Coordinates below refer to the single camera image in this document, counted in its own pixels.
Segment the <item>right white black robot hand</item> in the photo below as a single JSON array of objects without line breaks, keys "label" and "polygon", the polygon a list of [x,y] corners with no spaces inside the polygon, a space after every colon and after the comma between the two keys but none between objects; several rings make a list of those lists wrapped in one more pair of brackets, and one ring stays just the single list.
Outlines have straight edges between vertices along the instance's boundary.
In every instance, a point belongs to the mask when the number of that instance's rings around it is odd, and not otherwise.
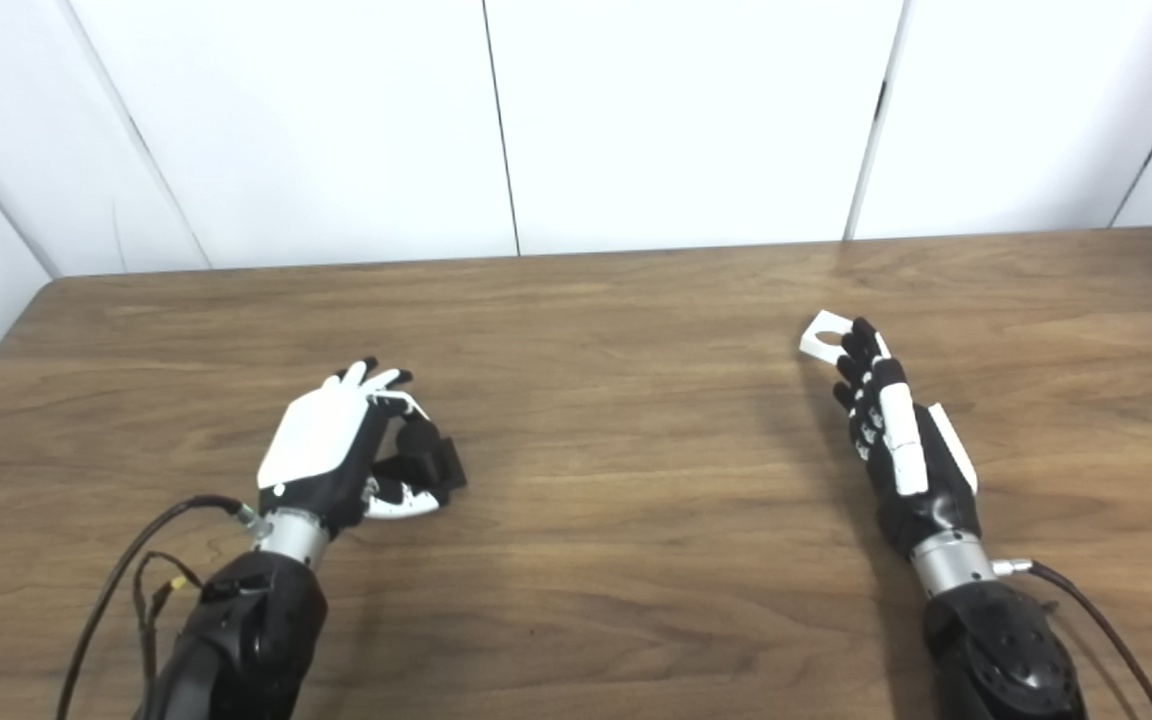
[{"label": "right white black robot hand", "polygon": [[876,497],[879,533],[901,555],[943,532],[980,535],[977,482],[941,406],[923,406],[881,334],[859,316],[833,387]]}]

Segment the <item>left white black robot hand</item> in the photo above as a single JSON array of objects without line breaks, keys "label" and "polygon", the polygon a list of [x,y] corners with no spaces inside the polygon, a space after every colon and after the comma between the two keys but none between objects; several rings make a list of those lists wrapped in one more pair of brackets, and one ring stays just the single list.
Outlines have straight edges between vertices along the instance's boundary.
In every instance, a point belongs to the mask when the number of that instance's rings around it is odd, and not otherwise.
[{"label": "left white black robot hand", "polygon": [[287,406],[256,475],[259,511],[314,516],[335,539],[362,520],[406,520],[444,509],[447,488],[420,480],[397,456],[379,452],[392,420],[429,423],[406,369],[379,372],[364,357]]}]

